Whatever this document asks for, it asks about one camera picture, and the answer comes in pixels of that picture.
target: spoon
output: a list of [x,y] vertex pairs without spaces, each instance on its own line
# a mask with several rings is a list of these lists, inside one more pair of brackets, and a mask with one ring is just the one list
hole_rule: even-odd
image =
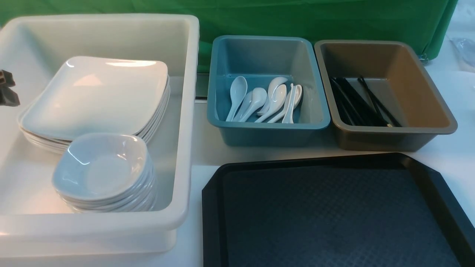
[[244,100],[246,93],[246,78],[242,76],[237,76],[231,84],[231,89],[229,90],[229,94],[231,96],[231,110],[229,111],[228,117],[226,118],[227,122],[230,122],[234,119],[234,115],[236,114],[239,105],[241,105],[241,102]]
[[279,85],[285,83],[286,81],[288,81],[288,79],[285,77],[275,77],[274,79],[272,79],[272,81],[269,84],[269,88],[267,89],[266,103],[264,104],[262,109],[259,110],[257,115],[262,116],[269,110],[270,102],[271,102],[272,96],[274,95],[275,90],[277,89]]
[[[298,106],[298,104],[300,103],[300,98],[302,97],[302,87],[300,86],[297,86],[297,94],[295,95],[295,101],[294,101],[294,109]],[[289,103],[290,103],[290,94],[287,95],[287,98],[285,98],[285,103],[284,103],[284,109],[279,112],[279,114],[275,115],[272,119],[270,119],[268,121],[268,123],[275,123],[277,122],[278,120],[282,119],[282,117],[284,117],[286,111],[287,111],[287,108],[289,106]]]
[[260,118],[258,118],[255,122],[261,123],[268,117],[272,116],[272,114],[276,113],[284,105],[286,95],[287,95],[287,86],[279,85],[276,91],[274,92],[274,95],[272,96],[272,99],[269,105],[269,110]]
[[239,108],[236,116],[234,116],[233,122],[237,122],[240,118],[242,118],[242,115],[244,115],[244,112],[246,112],[246,110],[251,105],[251,101],[252,101],[252,92],[249,92],[244,97],[244,100],[242,101],[241,107]]
[[296,85],[290,84],[291,89],[290,89],[290,100],[289,100],[289,106],[287,107],[287,111],[285,112],[284,118],[282,119],[283,124],[292,124],[294,123],[294,108],[295,108],[295,99],[297,92],[302,91],[302,86],[301,85]]
[[252,90],[252,102],[249,108],[246,110],[242,118],[239,120],[240,122],[245,122],[247,119],[259,108],[261,108],[267,99],[267,92],[264,88],[254,88]]

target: green cloth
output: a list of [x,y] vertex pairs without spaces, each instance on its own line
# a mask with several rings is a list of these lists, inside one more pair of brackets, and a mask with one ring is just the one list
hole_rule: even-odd
[[438,55],[457,0],[3,0],[0,24],[26,15],[173,13],[199,18],[198,72],[220,35],[396,40]]

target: blue plastic bin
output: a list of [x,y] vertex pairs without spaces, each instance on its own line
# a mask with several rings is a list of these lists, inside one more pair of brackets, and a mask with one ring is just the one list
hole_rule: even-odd
[[[229,89],[244,76],[248,92],[267,90],[277,76],[300,84],[302,100],[294,111],[294,124],[226,122],[231,109]],[[230,146],[305,146],[314,134],[328,126],[330,112],[322,79],[309,41],[293,37],[221,36],[214,40],[208,87],[208,120],[221,131]]]

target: black chopsticks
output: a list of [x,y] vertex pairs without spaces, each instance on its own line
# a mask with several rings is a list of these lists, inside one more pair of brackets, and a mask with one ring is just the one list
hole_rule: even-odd
[[[354,89],[348,80],[338,77],[330,78],[333,96],[341,120],[348,125],[355,126],[401,127],[401,124],[396,118],[369,89],[362,76],[358,78],[358,82],[369,96],[372,107]],[[380,109],[386,114],[390,122],[383,117]]]

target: textured tray surface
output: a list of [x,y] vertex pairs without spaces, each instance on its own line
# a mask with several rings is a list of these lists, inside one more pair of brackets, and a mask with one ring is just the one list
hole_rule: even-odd
[[223,196],[230,267],[460,266],[402,168],[229,172]]

